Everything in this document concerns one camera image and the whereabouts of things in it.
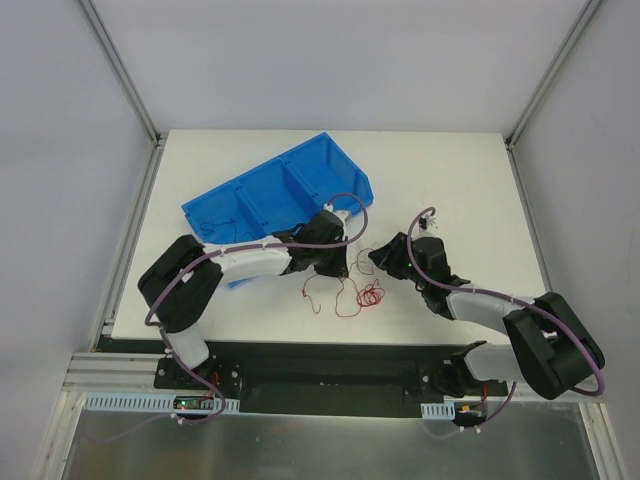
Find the red wire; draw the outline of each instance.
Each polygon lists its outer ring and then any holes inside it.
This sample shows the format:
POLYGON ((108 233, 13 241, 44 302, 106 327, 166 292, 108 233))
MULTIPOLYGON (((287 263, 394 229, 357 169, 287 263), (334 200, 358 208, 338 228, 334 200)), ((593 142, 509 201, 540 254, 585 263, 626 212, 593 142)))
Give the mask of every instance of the red wire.
POLYGON ((379 280, 376 278, 373 283, 370 283, 362 290, 358 292, 356 295, 356 302, 361 307, 373 307, 374 305, 379 305, 384 298, 385 291, 384 288, 378 287, 379 280))
MULTIPOLYGON (((353 286, 356 288, 356 292, 358 292, 358 285, 356 285, 356 282, 353 280, 353 278, 351 277, 347 277, 347 278, 351 280, 351 282, 353 283, 353 286)), ((339 280, 340 280, 340 283, 342 284, 342 288, 340 288, 340 291, 336 294, 336 306, 335 306, 336 315, 339 316, 340 318, 356 317, 362 311, 362 305, 360 305, 360 303, 358 303, 358 311, 356 313, 352 313, 351 315, 342 315, 340 312, 338 312, 338 298, 340 297, 340 294, 344 291, 344 280, 342 279, 339 279, 339 280)))
MULTIPOLYGON (((351 265, 349 265, 349 270, 348 270, 349 273, 351 273, 351 270, 353 270, 354 265, 362 275, 373 275, 375 273, 373 271, 373 268, 371 269, 371 271, 364 271, 360 266, 360 255, 367 250, 373 250, 373 248, 363 248, 358 252, 358 254, 356 255, 356 259, 351 263, 351 265)), ((313 298, 311 298, 311 295, 307 293, 307 283, 309 282, 309 280, 311 280, 313 277, 316 277, 317 275, 318 275, 317 273, 314 275, 311 275, 309 278, 305 280, 302 286, 302 296, 304 298, 309 298, 309 302, 311 303, 311 310, 316 315, 320 313, 320 310, 322 309, 322 305, 318 304, 318 309, 316 310, 315 305, 313 303, 313 298)), ((358 284, 351 277, 346 277, 346 278, 351 280, 351 282, 353 283, 353 286, 355 287, 356 304, 358 305, 358 311, 350 315, 344 315, 338 311, 338 301, 340 299, 340 295, 342 294, 342 292, 344 292, 344 280, 338 279, 340 281, 341 288, 336 294, 336 302, 334 307, 334 311, 338 317, 340 318, 355 317, 360 314, 363 308, 373 307, 374 305, 380 304, 386 291, 384 290, 384 288, 381 288, 378 286, 380 281, 377 278, 373 281, 373 283, 368 284, 363 289, 359 289, 358 284)))
POLYGON ((320 313, 320 310, 322 309, 322 305, 318 304, 318 310, 316 310, 316 309, 315 309, 315 306, 313 305, 313 298, 311 298, 311 295, 309 295, 309 294, 307 293, 307 282, 308 282, 309 280, 311 280, 313 277, 317 277, 317 276, 318 276, 318 274, 317 274, 317 273, 314 273, 314 274, 313 274, 313 275, 311 275, 309 278, 307 278, 307 279, 304 281, 304 284, 302 285, 302 297, 303 297, 303 298, 308 298, 308 299, 309 299, 309 302, 311 303, 311 311, 312 311, 313 313, 315 313, 316 315, 320 313))

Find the cable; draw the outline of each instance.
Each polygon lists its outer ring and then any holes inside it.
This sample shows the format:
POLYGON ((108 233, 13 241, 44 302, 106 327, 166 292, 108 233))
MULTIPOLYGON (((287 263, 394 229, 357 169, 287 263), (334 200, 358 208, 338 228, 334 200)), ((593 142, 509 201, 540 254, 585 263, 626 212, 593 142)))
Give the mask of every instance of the cable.
POLYGON ((500 405, 500 407, 498 407, 498 409, 495 411, 495 413, 493 415, 491 415, 484 422, 482 422, 482 424, 478 425, 477 429, 476 429, 476 427, 467 427, 467 428, 462 428, 462 429, 458 428, 458 429, 453 430, 453 431, 451 431, 449 433, 445 433, 444 435, 437 435, 437 434, 431 432, 425 425, 423 425, 424 431, 427 432, 427 435, 429 435, 431 438, 434 438, 436 440, 447 440, 447 439, 449 439, 451 437, 456 436, 459 433, 480 432, 480 427, 484 428, 486 425, 490 424, 496 418, 498 418, 500 415, 502 415, 504 413, 504 411, 506 410, 507 406, 511 403, 511 400, 513 399, 514 394, 516 393, 516 386, 517 386, 517 383, 513 382, 513 384, 511 385, 511 390, 509 390, 509 394, 507 395, 507 398, 504 400, 504 402, 502 402, 502 405, 500 405))
POLYGON ((89 435, 87 433, 87 430, 86 430, 86 427, 85 427, 85 421, 86 420, 83 418, 80 421, 80 434, 82 435, 83 438, 86 438, 87 440, 90 440, 90 441, 95 442, 95 443, 111 443, 111 442, 114 442, 114 441, 119 440, 121 438, 124 438, 127 435, 131 435, 132 433, 137 432, 141 428, 146 427, 150 423, 153 423, 153 422, 155 422, 157 420, 160 420, 161 418, 171 418, 171 414, 170 413, 159 413, 157 415, 154 415, 153 417, 149 417, 149 418, 143 420, 142 422, 138 423, 137 425, 134 425, 133 427, 125 430, 124 432, 120 432, 120 433, 117 433, 115 435, 112 435, 111 437, 106 437, 106 438, 96 438, 96 437, 92 437, 91 435, 89 435))
POLYGON ((540 307, 538 307, 536 305, 533 305, 533 304, 531 304, 529 302, 525 302, 524 300, 521 300, 519 298, 510 296, 510 295, 505 295, 504 293, 496 292, 494 290, 488 290, 488 289, 484 289, 484 288, 473 288, 472 289, 472 288, 465 288, 465 287, 455 287, 455 286, 452 286, 452 285, 447 285, 445 283, 440 283, 437 280, 434 280, 431 277, 429 277, 422 270, 422 268, 420 268, 420 265, 418 265, 418 262, 416 262, 415 256, 413 255, 413 242, 412 242, 412 239, 411 239, 411 235, 413 234, 413 230, 414 230, 416 224, 420 221, 420 219, 424 215, 433 216, 435 214, 435 211, 436 211, 436 209, 434 207, 429 207, 429 208, 424 209, 422 212, 420 212, 413 219, 411 224, 409 225, 409 232, 407 233, 407 252, 409 253, 409 258, 411 259, 411 264, 416 269, 416 271, 420 274, 420 276, 422 278, 424 278, 427 282, 429 282, 431 285, 435 286, 435 287, 443 288, 443 289, 449 290, 451 292, 467 292, 467 293, 473 293, 473 294, 478 294, 478 295, 489 295, 491 297, 499 298, 500 300, 505 300, 505 301, 508 301, 508 302, 511 302, 511 303, 515 303, 516 305, 524 307, 524 308, 532 311, 533 313, 546 318, 551 323, 553 323, 556 327, 558 327, 560 330, 562 330, 562 332, 569 338, 569 340, 571 340, 571 342, 575 345, 575 347, 578 349, 580 354, 584 357, 585 361, 589 365, 589 368, 591 369, 591 371, 595 375, 596 380, 598 382, 598 388, 596 390, 594 390, 594 391, 583 390, 583 389, 577 388, 577 387, 573 387, 571 390, 573 390, 574 392, 580 393, 582 395, 587 395, 587 396, 591 396, 591 397, 597 397, 599 395, 602 395, 604 393, 605 383, 604 383, 604 377, 602 375, 602 372, 598 368, 598 365, 596 365, 596 362, 593 360, 593 358, 591 357, 591 354, 588 352, 588 350, 585 348, 585 346, 582 345, 582 342, 580 342, 580 339, 578 337, 576 337, 576 335, 571 331, 571 329, 567 325, 565 325, 565 323, 562 320, 560 320, 559 318, 557 318, 555 315, 552 315, 549 312, 547 312, 546 310, 543 310, 542 308, 540 308, 540 307))
MULTIPOLYGON (((331 204, 333 204, 333 202, 337 198, 341 198, 341 197, 351 197, 351 198, 353 198, 356 202, 358 202, 358 204, 360 205, 360 208, 362 210, 362 216, 363 216, 362 228, 360 229, 360 231, 354 237, 352 237, 350 239, 344 240, 342 242, 330 243, 330 244, 307 244, 307 243, 294 243, 294 242, 292 242, 292 243, 277 242, 277 243, 267 243, 267 244, 253 243, 253 244, 249 244, 249 245, 237 245, 235 247, 229 247, 224 251, 224 253, 225 254, 229 254, 229 253, 235 253, 235 252, 243 252, 243 251, 247 251, 247 250, 256 250, 256 249, 260 249, 260 248, 262 248, 262 249, 266 249, 266 248, 310 248, 310 249, 324 250, 324 249, 331 249, 331 248, 341 248, 341 247, 346 247, 347 245, 351 245, 352 243, 358 241, 360 239, 360 237, 362 237, 362 235, 364 234, 365 230, 367 229, 367 226, 369 225, 369 215, 367 214, 367 207, 362 202, 362 200, 360 200, 360 198, 358 198, 356 195, 354 195, 352 193, 349 193, 349 192, 338 193, 338 194, 334 195, 333 197, 331 197, 327 201, 327 204, 331 205, 331 204)), ((213 252, 201 255, 200 257, 196 258, 191 263, 189 263, 185 268, 180 270, 180 272, 173 278, 173 280, 171 280, 169 282, 169 284, 164 288, 164 290, 160 293, 160 295, 158 295, 158 298, 156 298, 155 302, 153 302, 153 304, 149 308, 149 312, 147 313, 147 316, 144 319, 145 325, 147 325, 149 327, 151 327, 151 326, 159 327, 160 336, 162 337, 162 340, 165 343, 165 345, 167 346, 167 348, 172 351, 173 358, 176 361, 176 363, 189 376, 191 376, 192 378, 194 378, 195 380, 197 380, 198 382, 200 382, 201 384, 206 386, 210 391, 215 392, 215 394, 218 395, 218 397, 220 397, 220 400, 222 401, 222 406, 220 407, 220 409, 217 412, 214 412, 214 413, 210 414, 206 418, 203 418, 203 419, 200 419, 200 420, 183 419, 183 423, 186 423, 187 425, 197 425, 197 424, 206 423, 206 422, 209 422, 209 421, 213 420, 214 418, 216 418, 219 415, 221 415, 222 412, 224 412, 224 410, 226 408, 226 405, 227 405, 227 401, 224 398, 224 396, 222 395, 222 393, 220 392, 220 390, 218 390, 218 388, 215 385, 213 385, 211 382, 208 382, 204 378, 200 377, 197 373, 193 372, 182 361, 182 359, 180 359, 178 354, 175 351, 173 351, 173 348, 171 346, 171 342, 169 341, 169 338, 167 337, 165 331, 163 330, 161 323, 153 321, 153 316, 156 314, 156 312, 158 310, 158 307, 167 298, 167 296, 169 295, 171 290, 173 290, 173 288, 182 280, 182 278, 186 274, 191 272, 195 267, 200 265, 202 262, 204 262, 204 261, 206 261, 206 260, 208 260, 210 258, 214 258, 214 257, 217 257, 219 255, 222 255, 222 253, 223 253, 222 250, 215 250, 213 252)))
POLYGON ((307 278, 304 283, 302 284, 302 298, 308 298, 309 302, 311 302, 311 311, 318 315, 320 313, 320 310, 322 310, 322 305, 318 304, 318 309, 316 310, 316 307, 313 303, 313 298, 311 298, 311 295, 307 293, 307 283, 309 283, 309 280, 311 280, 314 277, 317 277, 318 274, 314 273, 313 275, 311 275, 309 278, 307 278))

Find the white table surface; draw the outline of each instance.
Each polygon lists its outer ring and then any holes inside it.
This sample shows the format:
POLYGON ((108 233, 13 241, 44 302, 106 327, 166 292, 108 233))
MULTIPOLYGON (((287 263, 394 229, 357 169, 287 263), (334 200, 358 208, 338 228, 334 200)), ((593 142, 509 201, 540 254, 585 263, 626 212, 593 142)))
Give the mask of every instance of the white table surface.
MULTIPOLYGON (((137 282, 180 235, 190 233, 181 205, 316 135, 316 131, 173 130, 153 186, 136 251, 119 304, 112 336, 159 338, 143 323, 147 306, 137 282)), ((516 295, 544 292, 540 270, 509 160, 499 134, 348 132, 331 137, 368 175, 374 203, 369 229, 349 259, 365 247, 387 243, 406 231, 426 206, 438 209, 437 224, 453 273, 483 287, 516 295)), ((349 226, 355 234, 362 215, 349 226)), ((205 339, 226 341, 330 342, 364 344, 507 343, 507 337, 468 322, 432 314, 408 281, 376 271, 358 272, 360 287, 379 278, 382 303, 354 318, 334 313, 340 283, 314 278, 307 291, 314 315, 301 295, 309 272, 254 279, 233 290, 219 288, 200 319, 205 339)), ((353 312, 355 292, 343 293, 343 313, 353 312)))

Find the blue storage tray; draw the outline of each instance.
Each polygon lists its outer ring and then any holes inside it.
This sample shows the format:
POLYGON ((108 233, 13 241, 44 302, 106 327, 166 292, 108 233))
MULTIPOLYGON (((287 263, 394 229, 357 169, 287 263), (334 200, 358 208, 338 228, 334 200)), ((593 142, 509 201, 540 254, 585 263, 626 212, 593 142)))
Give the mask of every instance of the blue storage tray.
MULTIPOLYGON (((247 242, 308 222, 336 193, 350 192, 369 206, 369 179, 327 133, 307 140, 182 206, 204 242, 247 242)), ((352 198, 336 210, 360 211, 352 198)))

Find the white wall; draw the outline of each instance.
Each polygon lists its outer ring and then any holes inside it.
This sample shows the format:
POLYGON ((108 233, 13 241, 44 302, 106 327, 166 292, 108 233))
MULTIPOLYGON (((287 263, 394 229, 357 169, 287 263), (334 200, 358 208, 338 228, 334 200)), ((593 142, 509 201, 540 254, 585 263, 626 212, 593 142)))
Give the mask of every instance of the white wall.
POLYGON ((95 0, 160 130, 509 133, 585 0, 95 0))
POLYGON ((149 144, 75 2, 0 2, 0 469, 28 477, 149 144))
POLYGON ((626 460, 640 458, 640 2, 606 2, 516 146, 551 281, 606 359, 626 460))

